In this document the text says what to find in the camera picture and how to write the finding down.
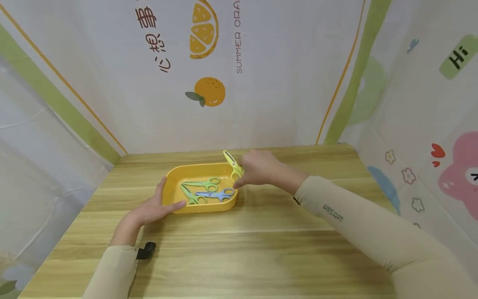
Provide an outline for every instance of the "wooden tabletop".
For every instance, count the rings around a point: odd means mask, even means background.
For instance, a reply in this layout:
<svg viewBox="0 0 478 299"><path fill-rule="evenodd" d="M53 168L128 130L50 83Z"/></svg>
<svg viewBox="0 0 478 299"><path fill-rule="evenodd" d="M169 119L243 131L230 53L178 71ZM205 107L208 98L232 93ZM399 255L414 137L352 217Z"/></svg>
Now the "wooden tabletop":
<svg viewBox="0 0 478 299"><path fill-rule="evenodd" d="M345 144L270 149L389 210L391 204ZM245 150L231 150L239 157ZM175 166L223 162L222 151L127 155L96 190L20 298L80 298L126 212ZM387 273L324 220L272 186L247 186L226 212L168 215L145 227L156 242L139 261L130 298L394 298Z"/></svg>

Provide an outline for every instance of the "yellow tray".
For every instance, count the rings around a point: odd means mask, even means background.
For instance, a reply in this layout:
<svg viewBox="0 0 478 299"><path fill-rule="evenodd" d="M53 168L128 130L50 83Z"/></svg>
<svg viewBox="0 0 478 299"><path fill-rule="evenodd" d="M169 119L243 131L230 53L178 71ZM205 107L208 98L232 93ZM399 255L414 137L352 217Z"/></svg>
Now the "yellow tray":
<svg viewBox="0 0 478 299"><path fill-rule="evenodd" d="M217 185L217 192L221 192L225 188L232 188L231 173L232 168L228 163L194 164L175 167L166 175L168 179L163 189L163 205L169 205L182 200L186 200L186 203L189 202L189 199L179 187L185 181L206 181L211 177L219 177L221 181ZM187 186L187 188L193 193L206 191L204 187ZM186 205L173 213L226 211L236 204L237 194L238 190L234 190L234 195L231 199L224 199L223 202L220 202L219 199L208 198L207 203Z"/></svg>

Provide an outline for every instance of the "black clip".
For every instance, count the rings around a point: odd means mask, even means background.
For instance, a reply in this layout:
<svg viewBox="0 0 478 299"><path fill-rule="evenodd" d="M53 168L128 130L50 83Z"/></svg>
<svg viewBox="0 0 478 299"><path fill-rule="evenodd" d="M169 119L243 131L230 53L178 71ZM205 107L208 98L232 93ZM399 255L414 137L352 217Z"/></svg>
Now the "black clip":
<svg viewBox="0 0 478 299"><path fill-rule="evenodd" d="M136 256L136 259L149 260L150 258L152 258L152 255L154 254L155 249L156 249L156 243L154 242L146 243L144 248L138 249L138 255Z"/></svg>

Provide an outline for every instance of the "left hand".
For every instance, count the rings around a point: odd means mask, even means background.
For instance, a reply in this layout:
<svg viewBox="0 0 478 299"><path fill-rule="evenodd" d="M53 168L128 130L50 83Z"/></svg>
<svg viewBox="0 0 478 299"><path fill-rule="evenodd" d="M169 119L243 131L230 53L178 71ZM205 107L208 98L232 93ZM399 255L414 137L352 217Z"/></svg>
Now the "left hand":
<svg viewBox="0 0 478 299"><path fill-rule="evenodd" d="M163 205L163 187L165 183L166 177L163 177L156 187L154 195L130 212L130 216L132 216L141 226L159 220L167 214L179 210L186 205L185 200L167 206Z"/></svg>

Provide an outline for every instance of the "green scissors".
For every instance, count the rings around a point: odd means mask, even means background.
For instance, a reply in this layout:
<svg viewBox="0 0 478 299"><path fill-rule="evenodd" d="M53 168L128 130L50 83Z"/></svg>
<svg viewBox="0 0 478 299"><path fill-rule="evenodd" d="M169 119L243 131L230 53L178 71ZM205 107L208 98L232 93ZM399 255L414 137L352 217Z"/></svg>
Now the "green scissors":
<svg viewBox="0 0 478 299"><path fill-rule="evenodd" d="M200 203L206 203L207 202L207 199L204 196L195 195L184 184L181 184L180 187L181 187L181 190L183 191L183 193L189 198L189 203L188 204L194 205L194 204L200 204Z"/></svg>
<svg viewBox="0 0 478 299"><path fill-rule="evenodd" d="M237 181L241 176L244 175L244 169L239 166L239 164L234 160L234 158L231 156L230 153L227 151L222 151L224 153L224 157L226 157L226 160L232 167L232 174L231 174L231 180L233 182Z"/></svg>
<svg viewBox="0 0 478 299"><path fill-rule="evenodd" d="M211 177L207 181L203 181L203 182L184 182L183 184L187 185L187 186L200 186L200 187L206 188L207 191L216 192L217 191L217 185L219 184L220 181L221 181L221 179L218 178L218 177Z"/></svg>

